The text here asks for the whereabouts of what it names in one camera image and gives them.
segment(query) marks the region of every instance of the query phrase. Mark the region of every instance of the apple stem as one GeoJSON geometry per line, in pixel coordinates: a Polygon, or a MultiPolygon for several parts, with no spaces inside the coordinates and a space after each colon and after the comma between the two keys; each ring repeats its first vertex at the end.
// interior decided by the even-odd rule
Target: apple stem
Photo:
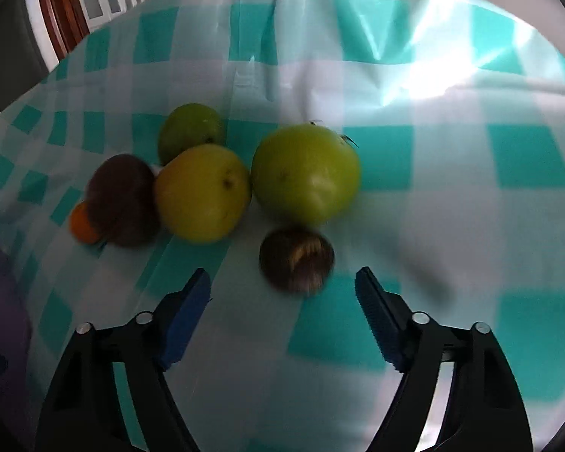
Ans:
{"type": "Polygon", "coordinates": [[[354,144],[354,146],[360,147],[360,146],[358,146],[358,144],[354,143],[354,141],[352,140],[352,138],[350,136],[346,136],[345,134],[342,134],[341,137],[344,141],[349,141],[350,143],[354,144]]]}

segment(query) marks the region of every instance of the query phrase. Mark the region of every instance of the tablecloth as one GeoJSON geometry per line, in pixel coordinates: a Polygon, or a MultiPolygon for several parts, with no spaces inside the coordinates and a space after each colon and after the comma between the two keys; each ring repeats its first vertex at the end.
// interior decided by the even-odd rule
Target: tablecloth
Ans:
{"type": "Polygon", "coordinates": [[[354,296],[370,266],[441,324],[491,325],[540,446],[565,419],[565,59],[485,0],[149,0],[0,114],[0,247],[34,328],[36,412],[76,324],[123,324],[203,267],[213,300],[167,373],[201,450],[365,450],[400,378],[354,296]],[[121,152],[156,167],[161,123],[187,102],[221,113],[247,166],[268,132],[307,120],[358,144],[360,194],[321,226],[337,257],[319,296],[263,280],[275,224],[255,202],[205,246],[71,237],[96,168],[121,152]]]}

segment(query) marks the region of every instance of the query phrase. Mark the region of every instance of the blue gripper pad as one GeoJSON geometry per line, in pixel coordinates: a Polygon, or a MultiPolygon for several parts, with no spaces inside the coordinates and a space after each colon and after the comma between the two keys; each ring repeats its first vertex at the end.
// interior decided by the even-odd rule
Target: blue gripper pad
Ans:
{"type": "Polygon", "coordinates": [[[411,311],[401,296],[385,291],[368,267],[356,274],[356,297],[383,358],[398,372],[408,361],[402,350],[402,334],[411,311]]]}
{"type": "Polygon", "coordinates": [[[165,296],[155,309],[163,340],[156,361],[163,371],[182,359],[210,298],[209,274],[197,269],[180,292],[165,296]]]}

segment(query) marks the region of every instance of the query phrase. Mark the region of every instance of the brown fruit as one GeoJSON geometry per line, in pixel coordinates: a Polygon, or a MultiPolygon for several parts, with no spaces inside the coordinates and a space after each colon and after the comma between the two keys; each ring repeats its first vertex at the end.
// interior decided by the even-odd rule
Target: brown fruit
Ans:
{"type": "Polygon", "coordinates": [[[277,289],[314,295],[324,286],[335,252],[320,234],[301,227],[270,233],[260,247],[260,269],[277,289]]]}
{"type": "Polygon", "coordinates": [[[148,243],[160,227],[154,184],[151,168],[139,158],[129,154],[109,158],[88,183],[86,204],[90,223],[110,243],[148,243]]]}

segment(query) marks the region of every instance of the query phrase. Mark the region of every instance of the yellow pear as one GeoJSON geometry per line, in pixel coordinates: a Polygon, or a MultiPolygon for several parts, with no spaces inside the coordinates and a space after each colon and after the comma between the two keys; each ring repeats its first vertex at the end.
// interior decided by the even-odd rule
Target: yellow pear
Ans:
{"type": "Polygon", "coordinates": [[[217,144],[187,149],[155,181],[155,203],[163,224],[192,243],[224,238],[250,200],[249,171],[235,153],[217,144]]]}

